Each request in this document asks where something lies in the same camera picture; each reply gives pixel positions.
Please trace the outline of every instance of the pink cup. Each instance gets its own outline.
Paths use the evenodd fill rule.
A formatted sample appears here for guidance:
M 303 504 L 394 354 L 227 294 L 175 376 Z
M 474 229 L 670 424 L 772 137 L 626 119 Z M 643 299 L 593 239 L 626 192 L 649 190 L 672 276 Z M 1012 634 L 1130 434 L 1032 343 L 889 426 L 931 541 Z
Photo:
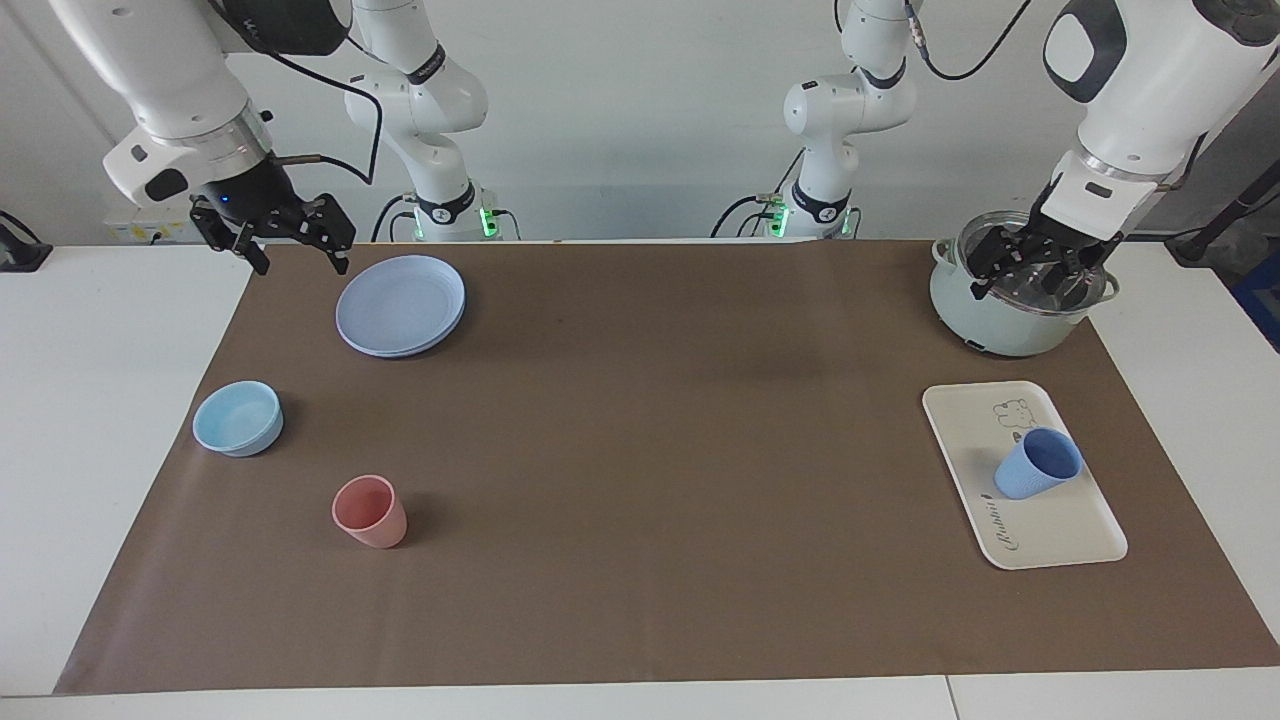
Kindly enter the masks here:
M 333 521 L 351 537 L 379 550 L 404 539 L 404 507 L 380 475 L 361 475 L 333 496 Z

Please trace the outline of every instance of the black stand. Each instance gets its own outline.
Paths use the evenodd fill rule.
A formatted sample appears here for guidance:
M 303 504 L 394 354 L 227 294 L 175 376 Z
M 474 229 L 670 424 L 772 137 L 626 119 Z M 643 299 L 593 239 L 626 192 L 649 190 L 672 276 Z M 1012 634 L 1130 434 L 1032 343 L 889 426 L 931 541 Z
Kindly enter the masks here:
M 0 273 L 35 273 L 45 263 L 45 258 L 54 251 L 52 245 L 37 242 L 26 243 L 9 228 L 0 225 L 0 246 L 4 246 L 4 256 L 0 256 Z
M 1193 266 L 1196 263 L 1199 263 L 1204 258 L 1204 251 L 1217 240 L 1217 236 L 1222 234 L 1222 231 L 1231 223 L 1243 218 L 1276 184 L 1280 184 L 1280 160 L 1276 160 L 1270 168 L 1263 170 L 1258 176 L 1258 179 L 1249 183 L 1249 187 L 1244 188 L 1244 192 L 1239 197 L 1233 200 L 1216 218 L 1210 220 L 1204 225 L 1204 229 L 1198 232 L 1196 237 L 1174 246 L 1174 259 L 1184 266 Z

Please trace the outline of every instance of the tray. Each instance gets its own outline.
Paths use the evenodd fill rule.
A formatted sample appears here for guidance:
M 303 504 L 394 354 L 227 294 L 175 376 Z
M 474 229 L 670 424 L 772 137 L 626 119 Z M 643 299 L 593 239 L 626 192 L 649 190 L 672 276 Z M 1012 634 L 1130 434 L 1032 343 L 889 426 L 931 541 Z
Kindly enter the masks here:
M 1048 393 L 1024 380 L 934 386 L 924 413 L 951 470 L 982 553 L 1002 570 L 1112 562 L 1129 551 L 1089 470 L 1027 500 L 1009 500 L 992 479 L 1000 461 L 1027 430 L 1055 428 L 1070 436 Z

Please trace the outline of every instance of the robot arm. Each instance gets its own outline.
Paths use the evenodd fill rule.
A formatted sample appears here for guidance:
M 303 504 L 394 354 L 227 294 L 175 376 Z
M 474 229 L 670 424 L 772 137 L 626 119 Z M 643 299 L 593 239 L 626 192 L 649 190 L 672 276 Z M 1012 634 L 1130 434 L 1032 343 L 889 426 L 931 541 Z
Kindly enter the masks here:
M 305 202 L 293 191 L 227 68 L 223 53 L 237 47 L 224 47 L 230 36 L 206 0 L 50 1 L 138 123 L 104 159 L 127 197 L 150 205 L 193 195 L 192 220 L 210 247 L 243 256 L 259 274 L 269 261 L 255 237 L 317 247 L 346 272 L 355 227 L 332 196 Z M 271 53 L 329 54 L 351 22 L 342 0 L 223 0 L 218 9 Z
M 383 140 L 413 182 L 419 227 L 428 240 L 484 240 L 497 233 L 492 196 L 467 176 L 458 146 L 444 133 L 484 123 L 489 97 L 475 76 L 444 51 L 421 0 L 356 0 L 355 18 L 367 53 L 385 67 L 352 82 L 376 96 Z M 347 95 L 347 114 L 372 129 L 372 110 Z
M 991 281 L 1050 263 L 1043 290 L 1097 268 L 1121 228 L 1276 59 L 1275 0 L 1071 0 L 1044 44 L 1053 82 L 1087 108 L 1076 143 L 1019 232 L 992 231 L 969 258 Z
M 911 31 L 902 0 L 852 0 L 841 46 L 858 67 L 823 76 L 787 92 L 786 122 L 805 141 L 800 177 L 786 191 L 787 236 L 836 232 L 852 193 L 855 133 L 897 127 L 915 110 L 915 83 L 906 76 Z

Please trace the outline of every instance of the tabletop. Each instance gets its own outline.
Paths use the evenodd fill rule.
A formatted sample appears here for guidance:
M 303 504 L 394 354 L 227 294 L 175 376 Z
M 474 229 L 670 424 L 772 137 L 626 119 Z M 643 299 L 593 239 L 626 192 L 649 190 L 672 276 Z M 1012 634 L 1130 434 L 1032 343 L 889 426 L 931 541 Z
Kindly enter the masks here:
M 1208 270 L 1158 245 L 1108 261 L 1093 323 L 1272 634 L 1280 637 L 1280 355 Z M 0 716 L 1251 717 L 1280 669 L 764 683 L 242 691 L 52 689 L 248 279 L 202 247 L 59 249 L 0 277 Z

